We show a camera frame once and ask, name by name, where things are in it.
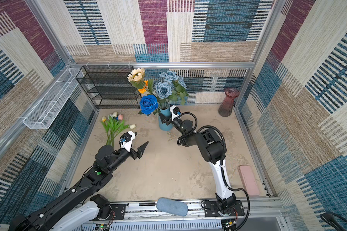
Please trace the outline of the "dark red glass vase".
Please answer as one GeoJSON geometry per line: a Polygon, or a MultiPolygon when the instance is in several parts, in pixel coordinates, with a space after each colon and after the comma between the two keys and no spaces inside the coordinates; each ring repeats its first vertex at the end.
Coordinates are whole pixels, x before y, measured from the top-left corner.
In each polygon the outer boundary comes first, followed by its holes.
{"type": "Polygon", "coordinates": [[[239,94],[239,91],[235,88],[225,89],[226,96],[218,110],[220,116],[228,117],[231,115],[234,108],[234,102],[236,98],[239,96],[239,94]]]}

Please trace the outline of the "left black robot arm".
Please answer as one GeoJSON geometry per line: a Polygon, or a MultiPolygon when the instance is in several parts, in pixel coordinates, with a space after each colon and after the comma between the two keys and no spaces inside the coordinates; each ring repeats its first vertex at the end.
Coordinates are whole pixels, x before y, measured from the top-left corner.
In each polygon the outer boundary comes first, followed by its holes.
{"type": "Polygon", "coordinates": [[[148,142],[132,148],[137,133],[129,131],[120,137],[120,148],[102,146],[95,155],[93,165],[81,179],[65,193],[28,216],[22,214],[12,219],[11,231],[72,231],[84,223],[112,217],[110,202],[98,194],[112,178],[113,172],[128,158],[141,158],[148,142]]]}

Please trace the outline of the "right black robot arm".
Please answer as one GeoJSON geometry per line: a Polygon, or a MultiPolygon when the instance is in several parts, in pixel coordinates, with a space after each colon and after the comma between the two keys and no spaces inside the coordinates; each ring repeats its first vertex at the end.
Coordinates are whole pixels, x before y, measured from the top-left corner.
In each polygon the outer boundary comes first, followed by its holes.
{"type": "Polygon", "coordinates": [[[230,189],[225,166],[226,142],[219,129],[210,125],[198,129],[198,120],[190,112],[170,116],[160,113],[159,118],[161,123],[172,125],[181,133],[177,140],[177,145],[198,147],[203,159],[209,163],[215,179],[216,205],[219,213],[221,215],[231,213],[237,199],[234,191],[230,189]]]}

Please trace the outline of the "orange marigold flower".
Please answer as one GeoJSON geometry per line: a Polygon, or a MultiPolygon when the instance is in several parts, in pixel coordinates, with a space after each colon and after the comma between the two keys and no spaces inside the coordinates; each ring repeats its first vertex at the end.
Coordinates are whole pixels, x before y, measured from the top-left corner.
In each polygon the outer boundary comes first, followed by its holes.
{"type": "Polygon", "coordinates": [[[138,91],[139,91],[140,94],[143,94],[143,93],[145,93],[145,92],[148,91],[148,81],[145,80],[145,81],[143,81],[143,82],[144,82],[144,84],[145,84],[144,87],[141,88],[141,89],[138,89],[138,91]]]}

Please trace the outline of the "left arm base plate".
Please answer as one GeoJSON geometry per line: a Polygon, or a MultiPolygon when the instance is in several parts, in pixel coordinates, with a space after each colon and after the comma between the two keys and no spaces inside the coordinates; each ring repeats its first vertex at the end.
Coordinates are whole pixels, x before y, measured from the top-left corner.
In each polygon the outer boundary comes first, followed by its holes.
{"type": "Polygon", "coordinates": [[[96,220],[123,220],[126,212],[126,204],[110,204],[99,210],[96,220]]]}

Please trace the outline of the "black object bottom right corner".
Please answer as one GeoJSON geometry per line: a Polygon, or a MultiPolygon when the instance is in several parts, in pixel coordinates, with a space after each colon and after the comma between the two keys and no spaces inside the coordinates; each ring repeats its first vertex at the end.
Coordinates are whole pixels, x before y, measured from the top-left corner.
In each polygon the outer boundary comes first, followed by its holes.
{"type": "Polygon", "coordinates": [[[336,220],[336,218],[340,219],[341,221],[343,221],[346,224],[347,224],[347,219],[342,217],[339,214],[327,211],[327,212],[320,214],[320,218],[325,223],[327,223],[328,225],[333,227],[336,231],[345,231],[346,230],[342,225],[339,224],[339,222],[336,220]]]}

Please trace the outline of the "light blue rose bunch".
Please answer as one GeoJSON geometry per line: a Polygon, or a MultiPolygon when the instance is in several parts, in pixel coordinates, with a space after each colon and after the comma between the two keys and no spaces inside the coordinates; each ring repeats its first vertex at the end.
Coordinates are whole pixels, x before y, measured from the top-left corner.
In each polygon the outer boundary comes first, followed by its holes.
{"type": "Polygon", "coordinates": [[[189,96],[184,78],[173,71],[162,72],[159,77],[160,79],[153,81],[152,84],[153,94],[158,100],[159,109],[168,109],[172,102],[180,102],[184,105],[189,96]]]}

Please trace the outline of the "dark blue rose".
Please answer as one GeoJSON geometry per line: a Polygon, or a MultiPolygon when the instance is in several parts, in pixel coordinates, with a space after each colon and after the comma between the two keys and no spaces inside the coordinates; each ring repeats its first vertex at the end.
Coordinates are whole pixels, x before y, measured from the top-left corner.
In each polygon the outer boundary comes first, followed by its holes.
{"type": "Polygon", "coordinates": [[[140,101],[140,115],[146,115],[149,116],[151,114],[156,114],[159,109],[159,102],[154,95],[145,95],[141,98],[140,101]]]}

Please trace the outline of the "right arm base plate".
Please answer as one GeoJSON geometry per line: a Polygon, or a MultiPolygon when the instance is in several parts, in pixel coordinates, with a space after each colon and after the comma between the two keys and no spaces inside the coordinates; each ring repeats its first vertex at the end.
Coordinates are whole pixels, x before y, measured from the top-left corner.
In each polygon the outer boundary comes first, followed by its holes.
{"type": "Polygon", "coordinates": [[[245,216],[244,206],[240,200],[237,200],[235,204],[230,205],[228,208],[221,206],[217,201],[210,200],[202,200],[200,205],[206,217],[245,216]]]}

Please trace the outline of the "tulip bunch green leaves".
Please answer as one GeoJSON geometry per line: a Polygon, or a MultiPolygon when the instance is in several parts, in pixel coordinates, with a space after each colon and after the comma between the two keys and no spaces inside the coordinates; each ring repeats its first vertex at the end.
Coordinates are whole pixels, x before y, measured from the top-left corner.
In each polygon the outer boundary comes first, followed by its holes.
{"type": "Polygon", "coordinates": [[[135,129],[136,124],[126,124],[122,114],[114,112],[108,116],[103,116],[101,123],[107,135],[106,145],[114,146],[114,139],[125,129],[135,129]]]}

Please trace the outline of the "blue-grey sponge pad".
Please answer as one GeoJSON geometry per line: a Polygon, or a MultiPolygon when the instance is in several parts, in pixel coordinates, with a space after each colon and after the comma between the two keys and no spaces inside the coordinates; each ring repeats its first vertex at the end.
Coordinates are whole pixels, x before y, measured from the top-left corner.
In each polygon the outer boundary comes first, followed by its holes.
{"type": "Polygon", "coordinates": [[[160,198],[157,201],[157,210],[169,214],[185,217],[188,214],[188,206],[186,203],[168,198],[160,198]]]}

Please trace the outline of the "white mesh wall basket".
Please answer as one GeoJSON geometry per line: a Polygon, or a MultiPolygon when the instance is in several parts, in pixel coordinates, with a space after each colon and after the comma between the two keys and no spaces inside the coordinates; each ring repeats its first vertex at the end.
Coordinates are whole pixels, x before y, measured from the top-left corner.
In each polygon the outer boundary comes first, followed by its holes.
{"type": "Polygon", "coordinates": [[[61,74],[23,120],[23,124],[31,130],[49,129],[77,87],[76,77],[80,71],[77,68],[69,68],[61,74]]]}

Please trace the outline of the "pink rectangular pad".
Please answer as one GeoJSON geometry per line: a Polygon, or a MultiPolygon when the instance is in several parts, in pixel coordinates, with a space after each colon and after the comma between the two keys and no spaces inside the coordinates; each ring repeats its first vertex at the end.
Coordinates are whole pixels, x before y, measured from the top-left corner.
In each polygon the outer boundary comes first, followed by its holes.
{"type": "Polygon", "coordinates": [[[256,178],[252,168],[248,165],[238,167],[244,189],[250,197],[260,196],[260,190],[257,186],[256,178]]]}

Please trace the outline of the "teal ceramic vase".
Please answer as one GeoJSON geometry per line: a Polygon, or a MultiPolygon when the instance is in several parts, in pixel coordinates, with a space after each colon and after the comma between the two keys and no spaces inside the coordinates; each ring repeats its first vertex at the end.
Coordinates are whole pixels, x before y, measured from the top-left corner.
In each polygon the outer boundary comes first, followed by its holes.
{"type": "Polygon", "coordinates": [[[166,103],[163,108],[160,108],[159,127],[163,131],[170,131],[173,128],[171,123],[167,123],[168,119],[171,119],[172,117],[170,107],[171,105],[169,103],[166,103]]]}

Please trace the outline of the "cream sunflower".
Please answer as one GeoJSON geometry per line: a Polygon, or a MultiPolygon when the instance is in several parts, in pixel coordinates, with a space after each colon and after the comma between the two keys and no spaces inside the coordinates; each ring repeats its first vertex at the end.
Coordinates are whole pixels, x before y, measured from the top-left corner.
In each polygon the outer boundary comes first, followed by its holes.
{"type": "Polygon", "coordinates": [[[141,89],[144,87],[145,81],[145,69],[137,68],[133,69],[130,74],[127,76],[127,80],[137,89],[141,89]]]}

